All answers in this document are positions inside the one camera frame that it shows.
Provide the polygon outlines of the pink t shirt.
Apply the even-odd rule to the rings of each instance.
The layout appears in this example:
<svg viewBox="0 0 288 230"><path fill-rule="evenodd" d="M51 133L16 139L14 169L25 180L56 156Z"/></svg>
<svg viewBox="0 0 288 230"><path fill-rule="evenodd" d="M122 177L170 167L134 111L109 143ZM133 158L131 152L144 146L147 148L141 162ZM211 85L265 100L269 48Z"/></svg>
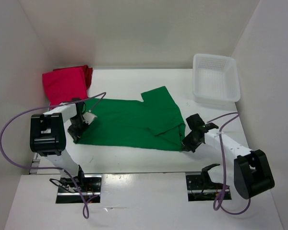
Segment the pink t shirt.
<svg viewBox="0 0 288 230"><path fill-rule="evenodd" d="M73 98L88 98L81 69L61 69L44 73L42 83L50 105L69 102Z"/></svg>

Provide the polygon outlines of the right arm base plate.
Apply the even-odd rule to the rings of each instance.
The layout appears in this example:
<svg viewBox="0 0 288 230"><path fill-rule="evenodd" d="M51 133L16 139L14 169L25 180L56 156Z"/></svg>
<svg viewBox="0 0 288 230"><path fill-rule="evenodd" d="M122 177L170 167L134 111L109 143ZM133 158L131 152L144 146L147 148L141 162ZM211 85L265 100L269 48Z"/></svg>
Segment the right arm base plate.
<svg viewBox="0 0 288 230"><path fill-rule="evenodd" d="M188 201L214 201L220 194L223 185L218 183L205 183L199 172L185 175Z"/></svg>

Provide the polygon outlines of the green t shirt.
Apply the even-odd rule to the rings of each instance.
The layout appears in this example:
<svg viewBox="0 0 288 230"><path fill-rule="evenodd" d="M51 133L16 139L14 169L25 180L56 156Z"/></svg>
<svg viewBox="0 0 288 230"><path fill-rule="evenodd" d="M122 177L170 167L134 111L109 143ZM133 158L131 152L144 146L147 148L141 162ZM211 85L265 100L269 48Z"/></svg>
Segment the green t shirt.
<svg viewBox="0 0 288 230"><path fill-rule="evenodd" d="M142 101L91 99L96 118L79 144L180 151L185 123L165 86L143 92Z"/></svg>

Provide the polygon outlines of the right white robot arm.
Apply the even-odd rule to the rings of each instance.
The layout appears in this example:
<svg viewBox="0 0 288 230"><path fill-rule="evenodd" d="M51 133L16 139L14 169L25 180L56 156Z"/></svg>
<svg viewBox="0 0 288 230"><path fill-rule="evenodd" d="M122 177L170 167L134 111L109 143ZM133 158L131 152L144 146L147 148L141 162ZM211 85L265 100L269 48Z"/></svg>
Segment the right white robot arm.
<svg viewBox="0 0 288 230"><path fill-rule="evenodd" d="M220 153L222 163L202 168L201 183L205 188L215 184L235 187L238 194L249 199L275 187L275 181L266 154L258 149L244 147L213 122L205 123L199 114L186 119L190 133L182 140L185 151L195 152L208 145Z"/></svg>

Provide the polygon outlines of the dark red t shirt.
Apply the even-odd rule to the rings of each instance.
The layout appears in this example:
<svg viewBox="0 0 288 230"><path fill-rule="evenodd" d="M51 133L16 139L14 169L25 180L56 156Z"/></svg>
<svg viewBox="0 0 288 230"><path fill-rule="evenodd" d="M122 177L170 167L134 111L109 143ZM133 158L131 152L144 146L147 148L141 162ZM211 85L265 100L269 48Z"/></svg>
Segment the dark red t shirt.
<svg viewBox="0 0 288 230"><path fill-rule="evenodd" d="M61 69L74 69L74 68L82 70L82 72L84 74L85 86L86 86L86 89L88 90L90 88L91 82L92 82L93 68L88 67L87 65L83 65L83 66L59 68L59 69L54 69L53 71L58 71L58 70L61 70Z"/></svg>

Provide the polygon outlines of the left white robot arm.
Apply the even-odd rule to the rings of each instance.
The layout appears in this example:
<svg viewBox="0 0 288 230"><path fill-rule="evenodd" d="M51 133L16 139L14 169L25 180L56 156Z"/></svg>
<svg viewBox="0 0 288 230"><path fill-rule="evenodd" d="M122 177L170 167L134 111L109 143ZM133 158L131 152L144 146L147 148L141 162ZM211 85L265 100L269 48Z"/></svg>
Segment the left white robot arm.
<svg viewBox="0 0 288 230"><path fill-rule="evenodd" d="M86 179L81 166L66 150L65 133L68 132L74 143L78 143L89 128L94 118L83 112L84 106L79 98L73 98L71 104L62 103L51 111L32 115L30 124L31 151L59 168L62 181L77 192L85 188Z"/></svg>

